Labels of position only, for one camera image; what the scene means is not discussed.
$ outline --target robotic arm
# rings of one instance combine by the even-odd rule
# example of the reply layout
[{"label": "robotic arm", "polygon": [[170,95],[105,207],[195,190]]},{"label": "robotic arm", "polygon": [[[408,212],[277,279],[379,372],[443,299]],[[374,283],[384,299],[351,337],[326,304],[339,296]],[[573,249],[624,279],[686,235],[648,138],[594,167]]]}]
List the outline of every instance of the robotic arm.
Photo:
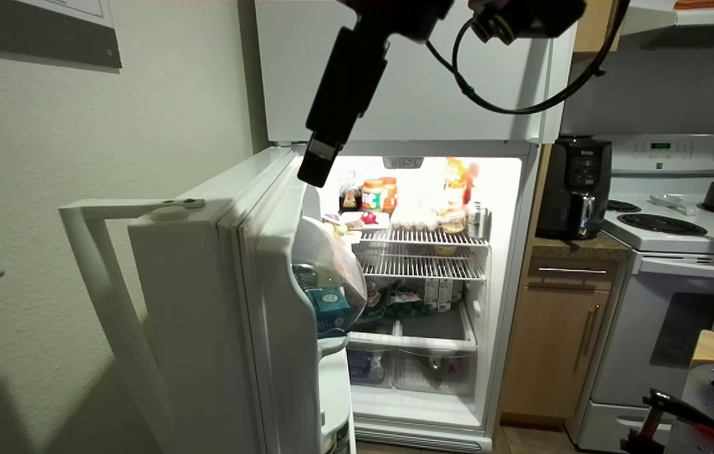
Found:
[{"label": "robotic arm", "polygon": [[[306,125],[312,130],[301,178],[324,187],[356,119],[368,109],[384,67],[388,35],[428,41],[454,0],[341,0],[358,12],[353,31],[341,27]],[[479,41],[558,38],[586,9],[586,0],[470,0]]]}]

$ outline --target white stove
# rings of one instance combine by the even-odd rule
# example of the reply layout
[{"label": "white stove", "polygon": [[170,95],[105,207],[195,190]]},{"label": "white stove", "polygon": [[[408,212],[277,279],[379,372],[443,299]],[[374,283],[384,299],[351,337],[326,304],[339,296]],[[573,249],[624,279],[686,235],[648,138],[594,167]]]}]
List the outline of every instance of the white stove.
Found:
[{"label": "white stove", "polygon": [[[648,414],[640,399],[652,388],[679,395],[698,331],[714,328],[714,212],[701,207],[714,182],[714,135],[609,138],[609,207],[625,202],[638,214],[606,212],[606,229],[633,248],[633,264],[601,337],[591,395],[571,424],[573,442],[591,452],[620,452],[618,442]],[[688,231],[645,229],[653,225]]]},{"label": "white stove", "polygon": [[638,253],[714,254],[714,212],[701,207],[711,182],[714,135],[612,138],[610,198],[633,204],[640,214],[697,225],[703,231],[633,226],[624,222],[625,212],[612,209],[606,212],[606,229]]}]

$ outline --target wall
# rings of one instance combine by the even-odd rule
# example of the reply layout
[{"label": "wall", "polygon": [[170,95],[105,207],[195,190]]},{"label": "wall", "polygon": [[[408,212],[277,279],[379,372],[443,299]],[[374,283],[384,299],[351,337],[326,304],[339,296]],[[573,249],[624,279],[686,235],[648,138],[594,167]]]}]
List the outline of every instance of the wall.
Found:
[{"label": "wall", "polygon": [[636,35],[566,109],[576,133],[714,133],[714,48],[653,48]]},{"label": "wall", "polygon": [[110,9],[118,72],[0,56],[0,454],[155,448],[110,370],[59,204],[171,196],[266,144],[248,3]]}]

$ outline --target cabinet door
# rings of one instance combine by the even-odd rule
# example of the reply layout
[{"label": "cabinet door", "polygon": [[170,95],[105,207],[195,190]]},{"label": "cabinet door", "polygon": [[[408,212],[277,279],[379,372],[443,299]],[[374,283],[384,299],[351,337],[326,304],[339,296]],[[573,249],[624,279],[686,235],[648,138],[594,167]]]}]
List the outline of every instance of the cabinet door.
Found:
[{"label": "cabinet door", "polygon": [[503,412],[563,420],[576,412],[610,285],[529,277],[515,313]]},{"label": "cabinet door", "polygon": [[[272,140],[307,140],[306,116],[341,27],[356,12],[335,0],[258,0],[258,38],[268,133]],[[435,27],[431,42],[448,56],[457,31],[470,18],[454,3]],[[529,106],[567,82],[576,27],[561,41],[481,42],[472,33],[461,46],[461,71],[477,93],[500,106]],[[356,124],[351,140],[470,140],[558,138],[563,106],[538,116],[496,116],[461,95],[454,79],[426,46],[393,35],[388,66],[374,103]]]},{"label": "cabinet door", "polygon": [[618,0],[587,0],[586,16],[578,23],[576,53],[597,53],[612,24],[612,9]]}]

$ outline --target oven door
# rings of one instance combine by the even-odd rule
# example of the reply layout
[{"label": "oven door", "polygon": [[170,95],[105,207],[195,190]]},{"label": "oven door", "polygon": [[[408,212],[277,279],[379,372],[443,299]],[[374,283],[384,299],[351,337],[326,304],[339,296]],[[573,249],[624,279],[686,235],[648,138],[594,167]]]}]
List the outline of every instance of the oven door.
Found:
[{"label": "oven door", "polygon": [[638,254],[601,361],[594,402],[640,405],[684,391],[697,337],[714,325],[714,259]]}]

